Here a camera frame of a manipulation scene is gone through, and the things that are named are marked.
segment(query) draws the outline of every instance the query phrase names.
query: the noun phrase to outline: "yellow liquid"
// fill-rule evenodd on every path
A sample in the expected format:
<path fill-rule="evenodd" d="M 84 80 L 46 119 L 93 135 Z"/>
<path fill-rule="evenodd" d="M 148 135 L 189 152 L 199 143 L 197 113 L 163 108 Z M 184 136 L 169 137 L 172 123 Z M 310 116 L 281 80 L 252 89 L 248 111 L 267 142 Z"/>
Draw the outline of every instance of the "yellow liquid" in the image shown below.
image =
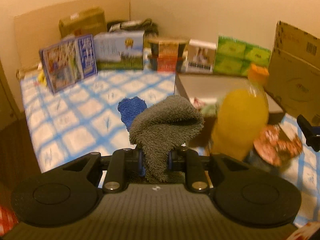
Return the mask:
<path fill-rule="evenodd" d="M 269 111 L 262 94 L 234 90 L 224 99 L 211 134 L 211 153 L 224 153 L 242 161 L 268 122 Z"/>

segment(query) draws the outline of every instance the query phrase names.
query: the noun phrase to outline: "yellow bottle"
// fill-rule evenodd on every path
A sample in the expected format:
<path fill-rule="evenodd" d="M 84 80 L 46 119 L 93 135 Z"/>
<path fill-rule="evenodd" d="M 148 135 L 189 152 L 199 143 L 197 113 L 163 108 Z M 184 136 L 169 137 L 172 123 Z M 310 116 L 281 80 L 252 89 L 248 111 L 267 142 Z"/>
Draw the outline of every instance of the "yellow bottle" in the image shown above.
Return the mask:
<path fill-rule="evenodd" d="M 268 122 L 268 101 L 263 89 L 268 77 L 266 68 L 251 64 L 248 88 L 226 95 L 211 134 L 211 153 L 224 153 L 239 161 L 247 156 Z"/>

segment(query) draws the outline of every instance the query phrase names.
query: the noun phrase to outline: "orange bottle cap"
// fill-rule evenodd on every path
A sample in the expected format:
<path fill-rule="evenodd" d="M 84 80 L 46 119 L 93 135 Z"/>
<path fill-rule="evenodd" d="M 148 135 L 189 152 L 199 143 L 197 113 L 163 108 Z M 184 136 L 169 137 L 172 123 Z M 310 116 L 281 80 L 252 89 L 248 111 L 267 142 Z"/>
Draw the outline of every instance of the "orange bottle cap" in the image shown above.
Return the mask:
<path fill-rule="evenodd" d="M 251 63 L 248 71 L 248 79 L 252 82 L 257 82 L 262 86 L 268 83 L 269 71 L 265 67 L 259 67 L 254 63 Z"/>

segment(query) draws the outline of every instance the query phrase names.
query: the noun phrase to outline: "gray towel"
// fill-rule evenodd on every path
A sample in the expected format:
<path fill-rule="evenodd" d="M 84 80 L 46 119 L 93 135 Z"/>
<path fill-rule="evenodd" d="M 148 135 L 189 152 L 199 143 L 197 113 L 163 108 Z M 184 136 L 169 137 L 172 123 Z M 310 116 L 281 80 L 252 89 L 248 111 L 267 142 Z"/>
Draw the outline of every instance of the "gray towel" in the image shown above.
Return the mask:
<path fill-rule="evenodd" d="M 191 140 L 203 128 L 204 119 L 181 96 L 169 96 L 137 115 L 130 127 L 130 143 L 145 154 L 146 179 L 168 182 L 167 154 Z"/>

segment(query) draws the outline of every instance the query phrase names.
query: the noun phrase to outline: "beige wall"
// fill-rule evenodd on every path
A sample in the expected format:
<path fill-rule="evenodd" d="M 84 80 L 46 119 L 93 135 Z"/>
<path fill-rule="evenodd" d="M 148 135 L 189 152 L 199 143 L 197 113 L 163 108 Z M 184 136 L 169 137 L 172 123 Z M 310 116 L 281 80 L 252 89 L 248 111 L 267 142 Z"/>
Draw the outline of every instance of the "beige wall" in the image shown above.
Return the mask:
<path fill-rule="evenodd" d="M 12 17 L 63 1 L 0 0 L 0 57 L 20 109 Z M 279 19 L 320 37 L 320 0 L 132 0 L 131 8 L 133 19 L 151 17 L 164 34 L 206 41 L 220 33 L 271 49 Z"/>

